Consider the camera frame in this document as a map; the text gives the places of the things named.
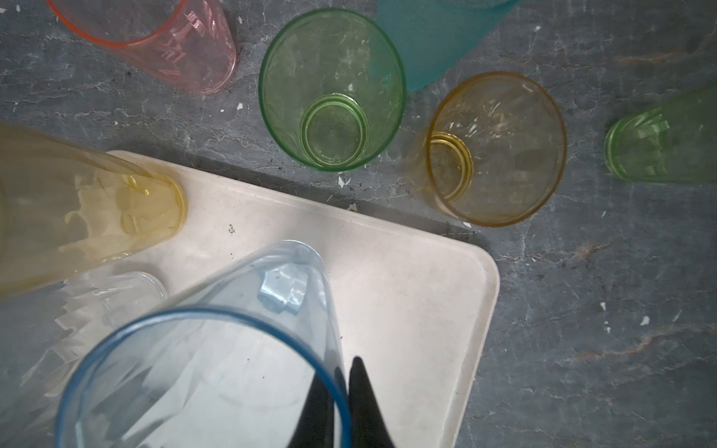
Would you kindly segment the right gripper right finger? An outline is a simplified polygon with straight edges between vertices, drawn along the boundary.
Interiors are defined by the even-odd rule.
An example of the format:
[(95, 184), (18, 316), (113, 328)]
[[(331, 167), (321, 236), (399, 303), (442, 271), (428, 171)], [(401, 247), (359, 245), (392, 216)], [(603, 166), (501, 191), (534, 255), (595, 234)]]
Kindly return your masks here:
[(353, 358), (348, 385), (354, 448), (394, 448), (361, 357)]

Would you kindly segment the beige plastic tray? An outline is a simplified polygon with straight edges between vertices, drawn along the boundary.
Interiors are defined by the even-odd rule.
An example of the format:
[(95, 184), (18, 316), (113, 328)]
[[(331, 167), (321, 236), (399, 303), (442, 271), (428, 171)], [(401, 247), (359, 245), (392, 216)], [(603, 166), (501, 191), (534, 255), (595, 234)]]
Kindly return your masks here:
[(390, 436), (400, 447), (451, 447), (500, 291), (483, 248), (324, 203), (125, 151), (172, 177), (189, 214), (170, 240), (112, 262), (170, 294), (283, 240), (319, 253), (346, 358), (363, 359)]

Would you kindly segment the blue glass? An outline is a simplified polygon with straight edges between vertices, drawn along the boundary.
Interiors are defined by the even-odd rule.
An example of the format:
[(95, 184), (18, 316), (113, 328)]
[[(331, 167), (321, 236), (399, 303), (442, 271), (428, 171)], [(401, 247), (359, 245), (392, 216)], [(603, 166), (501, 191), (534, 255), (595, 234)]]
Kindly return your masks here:
[(314, 248), (283, 241), (115, 330), (82, 360), (58, 447), (288, 447), (317, 373), (351, 446), (338, 319)]

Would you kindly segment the tall light green glass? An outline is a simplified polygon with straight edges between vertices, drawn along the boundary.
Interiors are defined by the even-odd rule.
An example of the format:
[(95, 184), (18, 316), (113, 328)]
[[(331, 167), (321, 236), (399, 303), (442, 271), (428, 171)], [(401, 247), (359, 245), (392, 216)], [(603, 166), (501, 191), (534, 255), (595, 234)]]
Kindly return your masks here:
[(604, 143), (605, 164), (630, 182), (716, 181), (716, 84), (616, 121)]

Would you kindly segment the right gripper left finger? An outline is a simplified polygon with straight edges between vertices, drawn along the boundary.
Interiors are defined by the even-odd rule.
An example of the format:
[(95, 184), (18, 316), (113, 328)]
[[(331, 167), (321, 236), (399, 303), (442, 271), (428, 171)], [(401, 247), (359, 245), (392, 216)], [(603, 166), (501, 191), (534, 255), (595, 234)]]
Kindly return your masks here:
[(321, 377), (313, 377), (288, 448), (334, 447), (334, 402)]

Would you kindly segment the teal glass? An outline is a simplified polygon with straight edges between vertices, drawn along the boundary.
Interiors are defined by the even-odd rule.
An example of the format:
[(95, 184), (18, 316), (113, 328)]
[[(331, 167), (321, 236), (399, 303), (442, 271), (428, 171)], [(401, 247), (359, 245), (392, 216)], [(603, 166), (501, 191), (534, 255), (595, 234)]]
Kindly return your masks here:
[(517, 5), (497, 0), (380, 0), (376, 21), (401, 56), (408, 91), (440, 78)]

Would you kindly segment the tall yellow glass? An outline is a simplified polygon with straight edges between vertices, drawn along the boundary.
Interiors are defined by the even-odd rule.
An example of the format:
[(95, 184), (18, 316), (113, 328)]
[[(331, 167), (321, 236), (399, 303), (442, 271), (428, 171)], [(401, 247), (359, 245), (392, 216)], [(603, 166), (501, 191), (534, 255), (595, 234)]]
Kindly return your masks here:
[(40, 289), (175, 236), (188, 214), (167, 175), (1, 126), (1, 295)]

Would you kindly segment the clear glass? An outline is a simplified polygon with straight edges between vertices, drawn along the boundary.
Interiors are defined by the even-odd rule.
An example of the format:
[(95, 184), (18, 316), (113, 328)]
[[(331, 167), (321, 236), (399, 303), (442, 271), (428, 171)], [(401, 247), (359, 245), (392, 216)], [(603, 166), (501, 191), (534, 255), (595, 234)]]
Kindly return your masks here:
[(50, 447), (68, 380), (114, 330), (167, 301), (154, 276), (66, 280), (1, 302), (1, 444)]

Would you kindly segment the pink glass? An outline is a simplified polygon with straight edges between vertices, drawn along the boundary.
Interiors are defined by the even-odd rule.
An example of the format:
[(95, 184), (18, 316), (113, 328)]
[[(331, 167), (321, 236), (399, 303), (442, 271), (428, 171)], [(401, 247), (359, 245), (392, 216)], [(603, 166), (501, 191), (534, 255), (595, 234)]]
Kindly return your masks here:
[(80, 37), (170, 84), (209, 94), (221, 90), (237, 62), (220, 1), (50, 1)]

